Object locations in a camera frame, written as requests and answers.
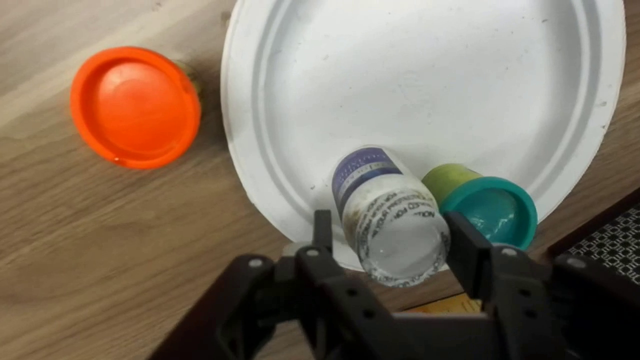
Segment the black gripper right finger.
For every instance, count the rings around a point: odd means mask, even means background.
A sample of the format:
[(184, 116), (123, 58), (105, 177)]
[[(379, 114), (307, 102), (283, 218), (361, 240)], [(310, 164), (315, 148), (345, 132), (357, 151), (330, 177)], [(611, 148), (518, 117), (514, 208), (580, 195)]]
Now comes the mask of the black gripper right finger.
[(461, 211), (447, 215), (450, 226), (450, 252), (447, 263), (471, 298), (488, 300), (493, 296), (493, 243)]

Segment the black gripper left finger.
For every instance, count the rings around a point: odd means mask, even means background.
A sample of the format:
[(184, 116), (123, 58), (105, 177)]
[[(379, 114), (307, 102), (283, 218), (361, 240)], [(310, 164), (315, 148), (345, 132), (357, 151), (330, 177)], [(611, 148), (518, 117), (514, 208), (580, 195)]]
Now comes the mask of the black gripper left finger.
[(328, 209), (315, 211), (312, 243), (324, 247), (326, 252), (332, 250), (332, 213)]

